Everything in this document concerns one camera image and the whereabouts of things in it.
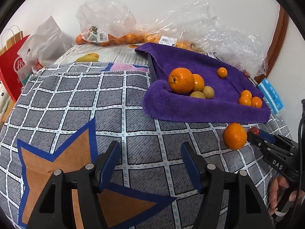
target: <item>screw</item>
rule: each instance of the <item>screw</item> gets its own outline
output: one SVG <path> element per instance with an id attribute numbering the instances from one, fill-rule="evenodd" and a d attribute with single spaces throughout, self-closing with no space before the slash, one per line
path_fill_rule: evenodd
<path id="1" fill-rule="evenodd" d="M 245 176 L 247 175 L 247 172 L 244 171 L 244 170 L 241 170 L 239 173 L 240 173 L 240 175 L 242 175 L 243 177 L 245 177 Z"/>
<path id="2" fill-rule="evenodd" d="M 208 167 L 208 169 L 211 169 L 211 170 L 216 169 L 216 166 L 214 164 L 208 164 L 207 167 Z"/>
<path id="3" fill-rule="evenodd" d="M 86 169 L 88 169 L 88 170 L 92 169 L 93 167 L 94 167 L 94 164 L 91 164 L 91 163 L 90 164 L 86 164 Z"/>
<path id="4" fill-rule="evenodd" d="M 58 176 L 61 174 L 61 170 L 60 169 L 57 169 L 56 171 L 54 171 L 54 175 Z"/>

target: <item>orange star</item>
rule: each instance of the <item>orange star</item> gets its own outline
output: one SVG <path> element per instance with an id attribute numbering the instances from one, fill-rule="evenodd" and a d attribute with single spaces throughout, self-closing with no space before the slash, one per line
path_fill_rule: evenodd
<path id="1" fill-rule="evenodd" d="M 26 187 L 19 208 L 21 226 L 26 227 L 40 193 L 56 169 L 72 172 L 96 160 L 95 133 L 95 119 L 92 119 L 53 154 L 17 140 Z M 125 223 L 129 228 L 160 212 L 175 200 L 173 197 L 143 193 L 113 183 L 110 183 L 109 188 L 98 194 L 108 227 Z M 72 201 L 77 229 L 83 229 L 77 190 L 72 190 Z"/>

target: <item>pink cloth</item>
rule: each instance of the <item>pink cloth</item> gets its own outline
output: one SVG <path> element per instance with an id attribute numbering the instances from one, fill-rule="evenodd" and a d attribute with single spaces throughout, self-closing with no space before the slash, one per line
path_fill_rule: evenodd
<path id="1" fill-rule="evenodd" d="M 149 73 L 148 67 L 139 66 L 139 65 L 132 65 L 132 64 L 118 64 L 114 63 L 110 70 L 134 70 L 134 71 L 144 71 Z"/>

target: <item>gray checkered cloth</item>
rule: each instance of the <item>gray checkered cloth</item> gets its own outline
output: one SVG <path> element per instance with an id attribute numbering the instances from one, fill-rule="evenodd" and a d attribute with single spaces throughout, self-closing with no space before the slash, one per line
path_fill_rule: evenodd
<path id="1" fill-rule="evenodd" d="M 180 156 L 188 141 L 208 163 L 236 173 L 246 170 L 266 203 L 272 169 L 259 149 L 247 143 L 233 151 L 223 142 L 226 123 L 176 123 L 147 116 L 141 101 L 150 86 L 148 73 L 103 72 L 107 63 L 53 65 L 32 76 L 0 134 L 0 206 L 16 228 L 24 185 L 16 140 L 54 153 L 93 117 L 96 118 L 98 153 L 112 140 L 122 143 L 122 154 L 112 182 L 144 192 L 177 199 L 159 214 L 135 225 L 135 229 L 188 228 L 202 201 L 194 190 Z M 257 124 L 245 124 L 246 130 Z M 271 113 L 259 127 L 290 136 L 281 118 Z M 224 227 L 228 192 L 218 228 Z"/>

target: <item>white wall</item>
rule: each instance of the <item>white wall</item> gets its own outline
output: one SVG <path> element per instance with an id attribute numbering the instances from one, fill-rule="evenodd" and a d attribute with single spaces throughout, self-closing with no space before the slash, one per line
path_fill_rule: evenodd
<path id="1" fill-rule="evenodd" d="M 283 118 L 297 141 L 302 115 L 301 100 L 305 98 L 305 41 L 291 19 L 280 55 L 268 80 L 280 95 L 286 111 Z"/>
<path id="2" fill-rule="evenodd" d="M 85 0 L 27 0 L 8 23 L 30 34 L 50 15 L 62 31 L 76 37 L 79 24 L 75 18 Z M 222 24 L 259 35 L 268 49 L 277 22 L 279 5 L 275 0 L 126 0 L 138 26 L 155 21 L 164 13 L 196 1 L 209 2 Z"/>

